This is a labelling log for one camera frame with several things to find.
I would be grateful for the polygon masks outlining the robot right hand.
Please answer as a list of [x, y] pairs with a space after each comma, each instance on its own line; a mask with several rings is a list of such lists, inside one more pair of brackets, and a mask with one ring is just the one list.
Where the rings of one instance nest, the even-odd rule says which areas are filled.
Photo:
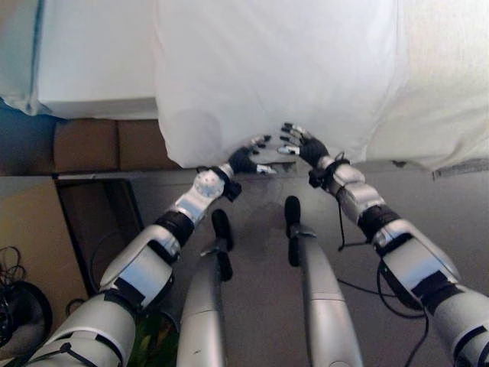
[[277, 149], [280, 154], [296, 155], [311, 167], [316, 167], [319, 160], [329, 156], [325, 145], [303, 127], [291, 122], [284, 122], [281, 127], [280, 140], [284, 145]]

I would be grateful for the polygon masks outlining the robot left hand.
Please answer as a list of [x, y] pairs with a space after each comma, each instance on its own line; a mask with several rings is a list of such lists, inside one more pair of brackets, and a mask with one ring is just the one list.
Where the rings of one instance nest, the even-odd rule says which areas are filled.
[[264, 149], [271, 140], [270, 135], [259, 135], [252, 138], [236, 150], [228, 159], [228, 164], [234, 174], [277, 174], [277, 172], [266, 164], [258, 164], [251, 159], [252, 155], [260, 154], [258, 149]]

